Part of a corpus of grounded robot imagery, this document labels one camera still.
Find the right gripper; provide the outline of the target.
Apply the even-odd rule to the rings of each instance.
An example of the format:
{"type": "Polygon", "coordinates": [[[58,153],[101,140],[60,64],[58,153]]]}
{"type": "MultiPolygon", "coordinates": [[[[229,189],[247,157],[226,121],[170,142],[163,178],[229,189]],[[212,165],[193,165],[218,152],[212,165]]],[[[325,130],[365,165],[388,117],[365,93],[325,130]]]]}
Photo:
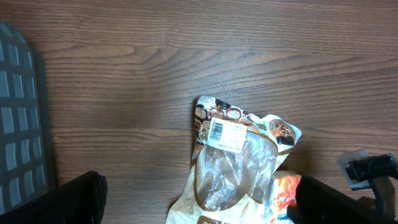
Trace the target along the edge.
{"type": "Polygon", "coordinates": [[[370,156],[361,149],[341,155],[337,163],[351,190],[373,191],[374,198],[358,199],[361,205],[389,218],[395,217],[396,190],[390,178],[397,178],[397,161],[391,153],[370,156]]]}

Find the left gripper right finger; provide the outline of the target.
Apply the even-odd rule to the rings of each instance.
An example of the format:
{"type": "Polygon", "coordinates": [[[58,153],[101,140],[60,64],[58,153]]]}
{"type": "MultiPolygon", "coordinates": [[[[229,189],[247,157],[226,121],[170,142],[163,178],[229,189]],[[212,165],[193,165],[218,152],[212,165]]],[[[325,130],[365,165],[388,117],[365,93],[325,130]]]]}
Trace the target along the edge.
{"type": "Polygon", "coordinates": [[[295,201],[287,207],[287,216],[298,224],[397,224],[393,215],[376,208],[376,199],[355,200],[306,175],[296,188],[295,201]]]}

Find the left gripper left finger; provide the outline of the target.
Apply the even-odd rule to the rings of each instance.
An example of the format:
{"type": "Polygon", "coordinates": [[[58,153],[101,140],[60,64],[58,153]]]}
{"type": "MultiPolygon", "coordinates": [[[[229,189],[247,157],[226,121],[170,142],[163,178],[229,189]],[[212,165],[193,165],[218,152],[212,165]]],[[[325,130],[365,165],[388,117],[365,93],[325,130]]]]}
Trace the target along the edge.
{"type": "Polygon", "coordinates": [[[1,215],[1,224],[101,224],[107,193],[106,177],[89,171],[1,215]]]}

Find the orange snack packet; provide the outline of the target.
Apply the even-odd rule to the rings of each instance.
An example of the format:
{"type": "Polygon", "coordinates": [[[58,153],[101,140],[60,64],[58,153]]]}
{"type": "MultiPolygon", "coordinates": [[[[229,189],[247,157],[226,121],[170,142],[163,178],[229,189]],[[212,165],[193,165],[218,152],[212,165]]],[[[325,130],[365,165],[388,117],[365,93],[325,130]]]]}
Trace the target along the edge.
{"type": "Polygon", "coordinates": [[[297,205],[295,196],[302,176],[291,171],[276,171],[267,191],[269,196],[264,199],[266,209],[264,212],[265,223],[268,224],[293,224],[288,216],[288,207],[297,205]]]}

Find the clear brown bread bag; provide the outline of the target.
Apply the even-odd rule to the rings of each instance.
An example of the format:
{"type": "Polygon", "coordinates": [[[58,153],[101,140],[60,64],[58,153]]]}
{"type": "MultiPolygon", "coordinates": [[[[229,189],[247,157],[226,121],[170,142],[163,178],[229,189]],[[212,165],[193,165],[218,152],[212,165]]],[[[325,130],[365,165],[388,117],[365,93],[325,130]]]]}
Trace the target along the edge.
{"type": "Polygon", "coordinates": [[[301,130],[212,96],[197,100],[194,129],[190,173],[167,223],[265,223],[271,178],[301,130]]]}

